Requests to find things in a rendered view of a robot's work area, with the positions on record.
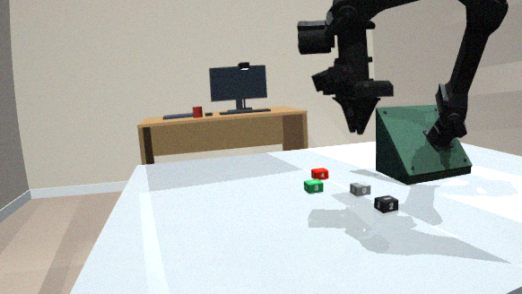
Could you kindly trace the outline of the red block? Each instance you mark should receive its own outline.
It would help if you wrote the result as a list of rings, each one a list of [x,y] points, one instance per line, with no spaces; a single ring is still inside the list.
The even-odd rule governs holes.
[[[314,180],[316,178],[318,179],[327,179],[329,178],[329,171],[326,169],[311,169],[310,170],[310,177]]]

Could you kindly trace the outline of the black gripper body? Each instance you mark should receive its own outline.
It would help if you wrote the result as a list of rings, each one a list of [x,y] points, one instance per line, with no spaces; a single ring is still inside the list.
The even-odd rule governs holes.
[[[372,56],[367,51],[345,51],[338,52],[339,65],[349,61],[354,73],[354,85],[341,84],[334,90],[323,92],[323,95],[335,95],[336,98],[354,97],[356,99],[374,99],[377,97],[394,97],[393,85],[390,80],[375,81],[369,78],[368,63],[372,62]]]

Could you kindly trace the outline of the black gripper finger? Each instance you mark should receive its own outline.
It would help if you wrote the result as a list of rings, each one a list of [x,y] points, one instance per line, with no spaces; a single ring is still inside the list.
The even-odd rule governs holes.
[[[357,134],[364,134],[365,127],[368,124],[370,120],[370,116],[375,109],[376,104],[378,104],[378,101],[380,98],[374,98],[374,99],[356,99],[351,98],[347,99],[353,108],[353,114],[355,117],[355,123],[356,123],[356,129]]]
[[[354,98],[354,97],[348,97],[348,98],[332,97],[332,99],[336,100],[339,104],[341,104],[349,131],[351,133],[356,133],[357,129],[356,129],[355,117],[353,114],[353,108],[352,108],[351,103],[347,100],[347,99],[351,99],[351,98]]]

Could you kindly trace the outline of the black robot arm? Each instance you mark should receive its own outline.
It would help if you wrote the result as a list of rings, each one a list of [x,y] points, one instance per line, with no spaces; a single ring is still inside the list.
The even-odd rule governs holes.
[[[334,0],[325,21],[298,23],[298,50],[300,55],[328,54],[337,51],[367,51],[366,29],[376,24],[370,19],[385,9],[409,4],[418,0]],[[423,130],[435,151],[454,146],[455,137],[464,137],[468,110],[468,92],[486,42],[502,23],[508,12],[507,0],[459,0],[466,8],[466,27],[453,73],[446,84],[439,84],[436,101],[439,119],[432,128]],[[339,85],[354,85],[354,73],[347,60],[312,76],[317,91],[328,92]]]

